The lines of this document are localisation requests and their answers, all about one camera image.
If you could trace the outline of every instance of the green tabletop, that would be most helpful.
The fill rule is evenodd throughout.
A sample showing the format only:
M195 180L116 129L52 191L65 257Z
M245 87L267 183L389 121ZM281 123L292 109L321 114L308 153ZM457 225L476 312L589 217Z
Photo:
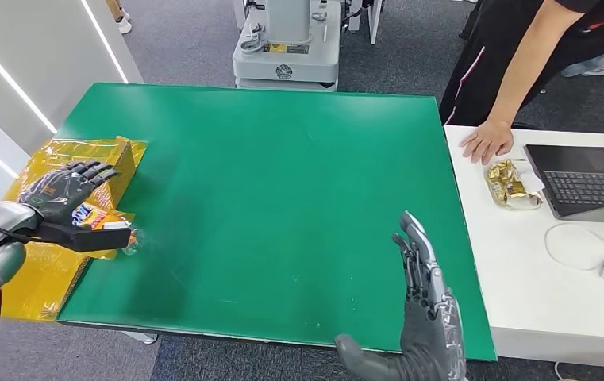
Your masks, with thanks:
M434 98L99 83L58 137L116 135L149 142L118 208L147 239L92 260L59 321L399 350L409 210L468 357L495 359Z

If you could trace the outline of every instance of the black shirt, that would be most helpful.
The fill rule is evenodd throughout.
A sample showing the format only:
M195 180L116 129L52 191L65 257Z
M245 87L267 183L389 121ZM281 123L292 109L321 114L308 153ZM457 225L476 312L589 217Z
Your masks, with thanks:
M562 6L584 13L561 38L552 56L565 56L566 64L604 53L604 0L556 0ZM487 0L478 33L487 47L511 57L535 18L542 0Z

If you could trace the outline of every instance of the gray carpet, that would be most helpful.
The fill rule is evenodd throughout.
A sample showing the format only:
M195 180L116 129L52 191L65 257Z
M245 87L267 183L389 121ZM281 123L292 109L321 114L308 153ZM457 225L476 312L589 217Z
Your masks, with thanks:
M2 320L0 381L147 381L158 349L116 331Z
M125 37L147 83L233 86L238 37L229 0L122 0ZM471 5L387 0L376 46L363 25L342 36L340 89L442 95ZM558 78L519 115L546 129L604 132L604 77ZM500 359L469 364L471 381L550 381L552 364ZM604 381L604 368L563 365L562 374ZM0 380L355 380L332 351L164 337L143 345L121 333L4 321Z

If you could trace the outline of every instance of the black pants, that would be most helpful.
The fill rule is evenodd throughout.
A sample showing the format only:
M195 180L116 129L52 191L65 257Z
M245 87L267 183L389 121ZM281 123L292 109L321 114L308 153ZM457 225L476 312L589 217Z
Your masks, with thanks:
M502 77L517 47L491 49L481 41L479 26L470 36L460 54L440 104L440 119L446 125L480 125L493 107ZM540 90L568 65L577 64L604 54L604 44L568 44L562 40L545 65L521 107L531 102Z

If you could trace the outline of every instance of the laptop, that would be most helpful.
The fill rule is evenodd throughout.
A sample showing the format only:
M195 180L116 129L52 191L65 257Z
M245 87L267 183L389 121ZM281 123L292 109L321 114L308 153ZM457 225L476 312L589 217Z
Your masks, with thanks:
M528 144L525 150L556 218L604 222L604 148Z

